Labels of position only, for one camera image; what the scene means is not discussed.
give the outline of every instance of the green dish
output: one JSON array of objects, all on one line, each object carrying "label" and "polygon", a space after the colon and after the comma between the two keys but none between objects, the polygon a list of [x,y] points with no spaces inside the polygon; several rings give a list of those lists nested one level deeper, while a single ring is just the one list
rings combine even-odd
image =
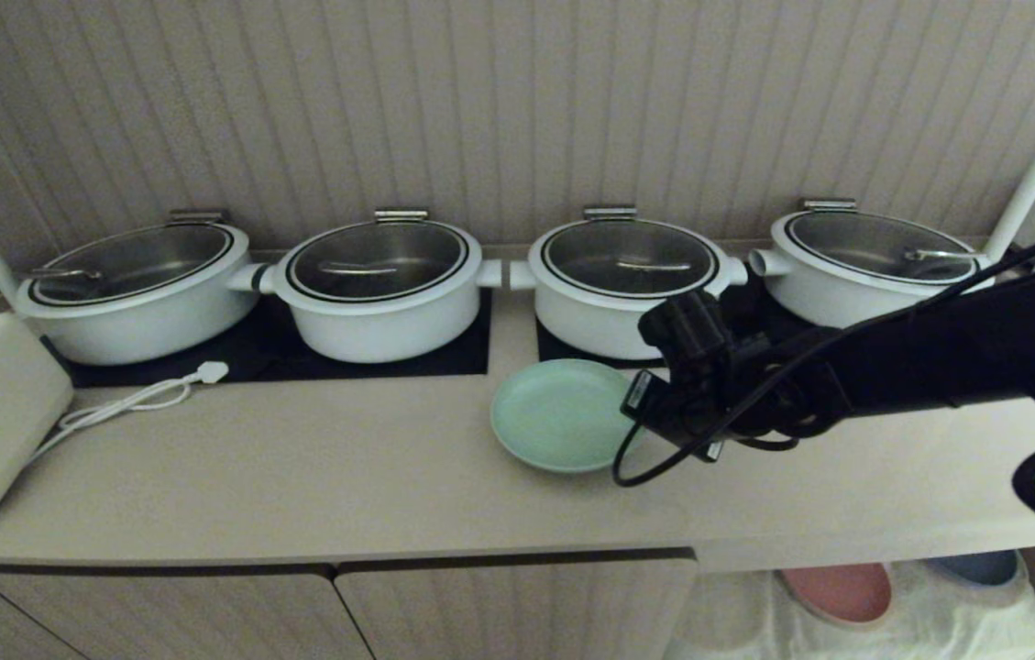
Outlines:
[{"label": "green dish", "polygon": [[630,382],[585,359],[552,359],[509,377],[493,396],[493,432],[534,468],[609,468],[631,421],[619,413]]}]

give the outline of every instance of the cooking pot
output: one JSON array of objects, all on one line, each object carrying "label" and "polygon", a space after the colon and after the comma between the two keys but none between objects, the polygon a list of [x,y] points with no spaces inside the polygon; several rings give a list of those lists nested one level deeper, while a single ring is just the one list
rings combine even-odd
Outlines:
[{"label": "cooking pot", "polygon": [[773,249],[750,251],[749,267],[778,303],[818,326],[851,326],[907,308],[989,266],[956,238],[858,213],[853,200],[803,205],[774,221]]},{"label": "cooking pot", "polygon": [[312,350],[355,363],[445,346],[479,312],[478,288],[500,284],[500,261],[484,261],[470,234],[420,209],[379,210],[375,221],[309,238],[232,281],[275,294]]},{"label": "cooking pot", "polygon": [[257,304],[229,289],[248,266],[248,237],[223,213],[173,213],[177,220],[78,247],[27,274],[16,309],[33,318],[73,362],[130,364],[173,354],[223,333]]},{"label": "cooking pot", "polygon": [[526,262],[509,265],[509,288],[533,289],[546,330],[576,350],[618,359],[660,357],[639,335],[639,318],[669,296],[743,284],[740,260],[692,231],[640,220],[633,206],[597,206],[543,234]]}]

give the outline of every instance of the white pot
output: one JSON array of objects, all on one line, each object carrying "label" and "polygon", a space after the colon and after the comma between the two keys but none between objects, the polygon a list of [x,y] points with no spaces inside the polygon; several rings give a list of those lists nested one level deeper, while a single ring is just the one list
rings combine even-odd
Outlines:
[{"label": "white pot", "polygon": [[[452,341],[471,326],[480,309],[479,288],[501,284],[501,263],[483,260],[476,239],[449,224],[426,220],[394,220],[387,224],[398,229],[408,222],[450,233],[460,249],[446,272],[413,290],[344,300],[310,289],[298,275],[315,268],[301,261],[312,247],[344,231],[378,229],[374,222],[327,231],[294,247],[275,266],[262,264],[240,271],[233,277],[233,287],[256,288],[282,298],[290,305],[303,341],[326,357],[342,362],[382,363],[423,355]],[[350,262],[361,258],[359,253],[344,254]]]},{"label": "white pot", "polygon": [[[49,288],[57,280],[30,278],[21,283],[16,309],[36,320],[60,355],[81,364],[131,364],[206,341],[234,326],[257,304],[258,296],[253,292],[237,292],[228,286],[232,276],[250,263],[248,237],[235,227],[176,222],[128,231],[78,247],[45,267],[88,267],[107,251],[127,256],[137,266],[143,261],[137,256],[160,256],[145,249],[151,239],[189,233],[210,237],[211,253],[176,277],[92,300],[51,297]],[[114,276],[114,264],[107,264],[103,270],[103,276]]]},{"label": "white pot", "polygon": [[[846,327],[868,318],[907,308],[924,298],[939,294],[954,281],[959,281],[989,266],[989,260],[976,256],[969,260],[968,271],[954,277],[922,279],[881,274],[874,269],[865,269],[848,263],[845,259],[832,259],[827,252],[815,248],[798,237],[792,223],[798,218],[809,216],[801,212],[787,214],[774,221],[770,237],[774,240],[772,250],[749,252],[749,268],[765,279],[766,290],[786,309],[797,313],[818,326]],[[973,247],[946,237],[940,231],[916,224],[912,221],[873,216],[873,214],[852,212],[831,212],[838,217],[852,217],[861,222],[874,222],[868,227],[886,227],[906,233],[906,241],[895,242],[895,250],[908,247],[923,247],[913,244],[914,237],[923,241],[934,241],[936,245],[948,247],[946,251],[973,253]],[[857,249],[865,249],[863,238],[854,238]],[[975,287],[989,287],[992,281]]]},{"label": "white pot", "polygon": [[[546,254],[546,246],[564,231],[579,229],[592,222],[611,222],[609,226],[597,224],[597,229],[611,227],[611,230],[618,230],[621,226],[616,222],[637,222],[676,231],[707,250],[709,268],[705,269],[701,276],[694,277],[688,286],[671,292],[600,293],[599,290],[587,288],[583,281],[572,279],[559,268],[552,266]],[[662,302],[664,298],[693,289],[704,289],[705,292],[717,296],[730,286],[743,284],[747,278],[748,272],[741,261],[730,258],[708,239],[679,227],[646,220],[571,222],[541,235],[534,245],[530,246],[528,260],[509,265],[509,288],[534,290],[534,311],[546,330],[576,350],[617,359],[660,357],[660,352],[655,347],[647,346],[643,337],[640,337],[639,318]]]}]

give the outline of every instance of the blue bowl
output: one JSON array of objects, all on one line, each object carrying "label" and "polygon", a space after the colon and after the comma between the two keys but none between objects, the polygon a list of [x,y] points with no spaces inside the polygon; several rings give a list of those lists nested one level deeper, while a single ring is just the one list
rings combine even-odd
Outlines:
[{"label": "blue bowl", "polygon": [[937,557],[935,560],[925,560],[924,563],[935,571],[965,584],[998,588],[1015,579],[1022,560],[1017,550],[1003,550]]}]

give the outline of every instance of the black cable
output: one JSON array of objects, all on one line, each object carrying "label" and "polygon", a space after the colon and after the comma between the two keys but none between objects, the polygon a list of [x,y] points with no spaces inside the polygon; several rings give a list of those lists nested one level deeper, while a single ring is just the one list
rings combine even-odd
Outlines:
[{"label": "black cable", "polygon": [[820,352],[827,350],[827,348],[835,346],[836,342],[842,341],[842,339],[849,337],[849,335],[855,334],[857,331],[865,329],[865,327],[875,326],[878,323],[891,321],[891,319],[894,318],[909,317],[910,314],[920,312],[920,310],[931,308],[934,305],[951,300],[953,297],[960,296],[960,294],[968,292],[969,289],[981,284],[982,281],[1000,275],[1002,272],[1019,266],[1019,264],[1024,264],[1034,258],[1035,243],[1032,246],[1025,247],[1025,249],[1015,252],[1015,254],[1012,254],[1011,258],[999,261],[999,263],[994,264],[994,266],[979,271],[977,274],[974,274],[967,279],[957,281],[957,283],[945,288],[936,296],[925,298],[925,300],[920,301],[909,308],[890,311],[882,314],[882,317],[866,319],[866,321],[861,321],[855,323],[855,325],[845,327],[845,329],[840,330],[838,334],[829,335],[829,337],[823,339],[822,342],[818,342],[814,347],[807,348],[807,350],[802,351],[801,354],[791,358],[790,362],[787,362],[782,366],[776,368],[775,371],[769,374],[768,379],[761,382],[757,388],[752,389],[752,391],[746,394],[744,398],[736,402],[736,406],[726,413],[726,417],[722,417],[717,423],[714,423],[713,427],[707,431],[704,438],[692,440],[692,442],[689,442],[677,450],[675,454],[660,460],[660,462],[656,463],[655,467],[641,472],[634,477],[625,478],[619,473],[619,469],[622,468],[622,459],[627,454],[627,447],[630,447],[631,440],[635,438],[635,433],[638,433],[643,427],[642,422],[635,421],[631,424],[630,430],[627,430],[625,438],[622,439],[619,451],[616,452],[616,455],[614,455],[614,463],[611,464],[611,476],[614,478],[614,483],[621,485],[622,487],[638,486],[640,484],[646,484],[647,481],[651,481],[652,479],[662,475],[664,472],[676,468],[677,464],[680,464],[681,460],[688,458],[689,455],[697,454],[697,452],[701,451],[702,448],[708,447],[709,443],[713,442],[714,438],[716,438],[718,433],[728,429],[730,423],[735,422],[736,418],[740,417],[742,414],[746,413],[747,410],[751,409],[752,406],[757,404],[757,402],[761,400],[761,397],[764,397],[770,390],[780,384],[781,381],[785,381],[787,377],[794,372],[795,368],[801,366],[811,357],[819,355]]}]

